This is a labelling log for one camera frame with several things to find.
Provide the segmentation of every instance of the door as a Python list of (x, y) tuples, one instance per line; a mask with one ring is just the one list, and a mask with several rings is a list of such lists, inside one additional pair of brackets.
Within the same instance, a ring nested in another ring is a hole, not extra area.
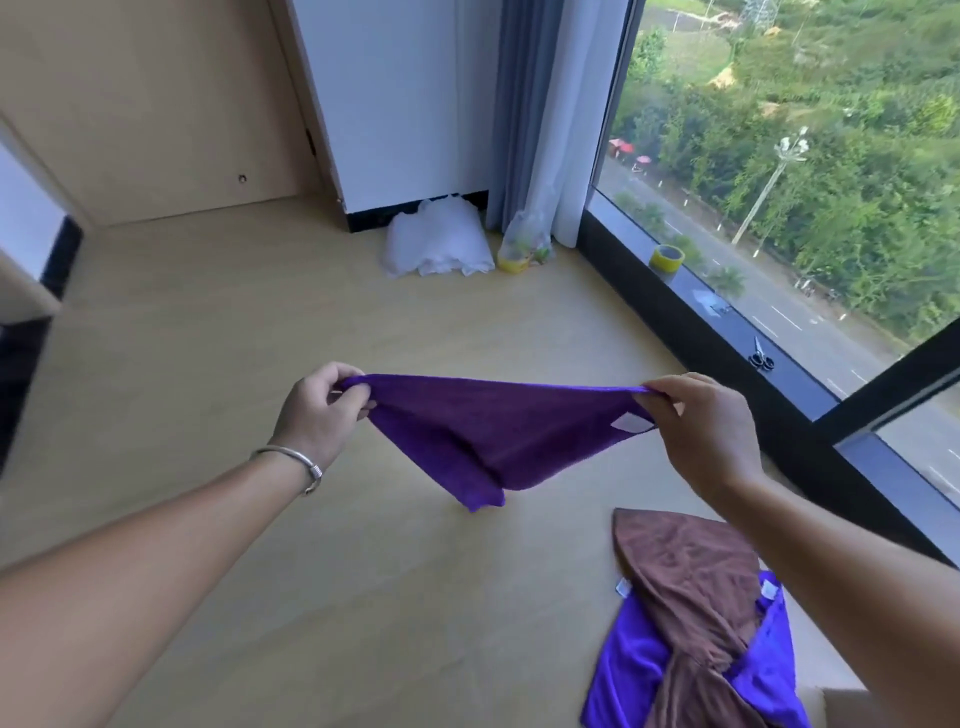
[(95, 224), (317, 186), (267, 0), (5, 0), (0, 114)]

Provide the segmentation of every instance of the window frame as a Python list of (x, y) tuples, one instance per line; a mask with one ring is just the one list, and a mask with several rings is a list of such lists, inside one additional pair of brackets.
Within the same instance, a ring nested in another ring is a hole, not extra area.
[[(960, 508), (876, 434), (960, 381), (960, 319), (840, 400), (735, 308), (708, 312), (696, 294), (712, 289), (692, 271), (665, 275), (650, 267), (657, 241), (596, 187), (643, 10), (643, 0), (629, 0), (578, 250), (688, 369), (747, 397), (762, 449), (806, 497), (960, 564)], [(747, 360), (755, 337), (776, 359), (773, 372)]]

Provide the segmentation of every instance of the gray curtain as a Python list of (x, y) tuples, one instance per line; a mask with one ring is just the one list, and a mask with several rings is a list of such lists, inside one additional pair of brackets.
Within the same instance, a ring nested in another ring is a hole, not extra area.
[(563, 14), (564, 0), (503, 0), (488, 230), (505, 231), (526, 202)]

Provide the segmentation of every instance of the street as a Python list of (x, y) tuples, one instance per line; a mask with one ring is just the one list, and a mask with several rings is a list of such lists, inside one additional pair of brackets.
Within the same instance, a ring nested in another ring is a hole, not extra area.
[[(649, 178), (653, 186), (648, 186), (645, 179), (606, 158), (597, 186), (611, 199), (626, 190), (642, 204), (656, 204), (663, 211), (668, 228), (693, 239), (708, 263), (737, 268), (743, 274), (745, 292), (730, 303), (838, 399), (844, 399), (889, 366), (808, 306), (800, 291), (770, 278), (730, 243), (662, 198), (656, 180)], [(878, 434), (960, 506), (960, 419), (927, 402)]]

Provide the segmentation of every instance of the forearm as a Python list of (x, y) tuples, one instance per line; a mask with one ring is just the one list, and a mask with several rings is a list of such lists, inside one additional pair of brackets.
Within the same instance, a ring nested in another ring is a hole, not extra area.
[(103, 723), (305, 478), (267, 453), (3, 574), (5, 720)]
[(864, 684), (901, 718), (952, 725), (960, 707), (960, 575), (772, 481), (709, 497), (754, 544)]

